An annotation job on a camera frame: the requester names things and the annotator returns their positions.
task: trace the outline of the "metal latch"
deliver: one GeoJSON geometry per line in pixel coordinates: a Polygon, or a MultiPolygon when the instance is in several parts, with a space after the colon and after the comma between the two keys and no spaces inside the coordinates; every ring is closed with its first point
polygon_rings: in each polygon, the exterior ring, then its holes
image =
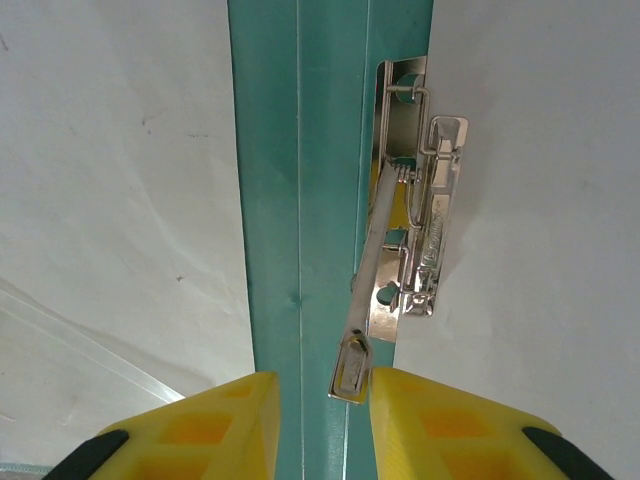
{"type": "Polygon", "coordinates": [[[329,388],[330,396],[353,403],[366,399],[373,362],[368,337],[395,341],[400,315],[428,317],[435,308],[468,122],[451,116],[429,121],[425,67],[425,57],[381,64],[375,200],[329,388]],[[390,126],[398,119],[404,131],[415,125],[410,150],[406,139],[404,146],[394,141],[390,126]],[[390,229],[398,185],[406,222],[390,229]]]}

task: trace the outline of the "metal bracket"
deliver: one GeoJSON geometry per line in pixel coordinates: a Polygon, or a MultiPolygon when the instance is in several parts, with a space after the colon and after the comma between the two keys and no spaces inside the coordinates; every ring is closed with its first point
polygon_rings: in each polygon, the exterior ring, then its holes
{"type": "Polygon", "coordinates": [[[462,117],[435,116],[429,121],[425,57],[395,64],[386,61],[382,67],[374,145],[378,166],[375,201],[329,388],[330,396],[353,403],[366,399],[373,361],[367,337],[395,342],[400,315],[433,314],[468,128],[462,117]],[[396,66],[411,75],[394,76],[396,66]],[[406,142],[394,141],[390,129],[393,121],[402,117],[409,118],[400,122],[404,131],[407,123],[416,128],[412,152],[406,151],[406,142]],[[405,184],[405,225],[388,230],[398,184],[405,184]]]}

